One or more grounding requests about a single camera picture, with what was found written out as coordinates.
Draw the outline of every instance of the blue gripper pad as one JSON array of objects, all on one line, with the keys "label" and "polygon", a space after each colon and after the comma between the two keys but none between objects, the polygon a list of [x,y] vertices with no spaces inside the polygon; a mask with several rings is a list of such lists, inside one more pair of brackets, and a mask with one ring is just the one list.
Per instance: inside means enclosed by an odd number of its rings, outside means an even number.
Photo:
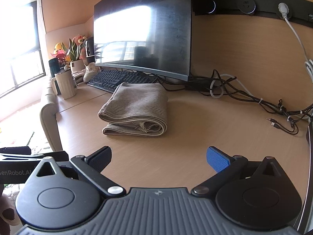
[{"label": "blue gripper pad", "polygon": [[209,147],[207,150],[207,162],[216,171],[227,168],[230,165],[231,157],[216,147]]}]

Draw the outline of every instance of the floor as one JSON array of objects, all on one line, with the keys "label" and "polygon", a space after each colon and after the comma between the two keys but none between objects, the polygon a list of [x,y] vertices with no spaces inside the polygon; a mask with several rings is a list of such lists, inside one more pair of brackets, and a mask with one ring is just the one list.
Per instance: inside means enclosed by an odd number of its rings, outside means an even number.
[{"label": "floor", "polygon": [[52,152],[42,129],[37,101],[13,113],[0,122],[0,148],[28,145],[32,155]]}]

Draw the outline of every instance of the folded striped towel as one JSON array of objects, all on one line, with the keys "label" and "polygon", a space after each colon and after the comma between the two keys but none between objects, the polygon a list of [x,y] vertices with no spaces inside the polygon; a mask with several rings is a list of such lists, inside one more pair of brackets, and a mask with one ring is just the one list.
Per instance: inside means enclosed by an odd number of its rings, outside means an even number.
[{"label": "folded striped towel", "polygon": [[167,96],[161,84],[120,84],[99,110],[106,135],[159,136],[167,129]]}]

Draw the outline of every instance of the black robotic device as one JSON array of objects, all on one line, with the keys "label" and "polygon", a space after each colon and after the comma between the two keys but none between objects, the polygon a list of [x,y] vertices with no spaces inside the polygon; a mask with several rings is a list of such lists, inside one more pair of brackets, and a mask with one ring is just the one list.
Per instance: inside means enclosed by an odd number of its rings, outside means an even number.
[{"label": "black robotic device", "polygon": [[[35,167],[16,200],[24,224],[18,235],[298,234],[292,225],[301,198],[274,157],[253,162],[209,147],[207,161],[218,173],[190,193],[187,188],[127,193],[100,174],[112,158],[107,146],[70,161],[65,152],[48,155],[5,154],[0,160],[0,183],[13,178],[23,183],[17,167]],[[3,175],[8,169],[18,175]]]}]

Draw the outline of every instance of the desk surface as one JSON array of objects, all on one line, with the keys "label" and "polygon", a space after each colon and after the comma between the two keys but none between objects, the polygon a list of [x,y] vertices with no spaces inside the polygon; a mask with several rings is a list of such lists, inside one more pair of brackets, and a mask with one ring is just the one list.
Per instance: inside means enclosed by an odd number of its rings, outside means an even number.
[{"label": "desk surface", "polygon": [[229,97],[213,99],[196,92],[168,92],[168,130],[159,137],[106,136],[106,122],[97,116],[111,94],[90,98],[79,92],[95,89],[79,86],[71,99],[59,99],[57,114],[63,150],[70,157],[89,155],[107,145],[112,162],[102,174],[127,190],[130,187],[187,187],[189,190],[215,174],[206,162],[206,150],[215,146],[230,156],[244,155],[251,161],[274,156],[305,198],[309,174],[307,123],[298,123],[297,136],[270,125],[265,118],[285,119],[266,113],[257,104]]}]

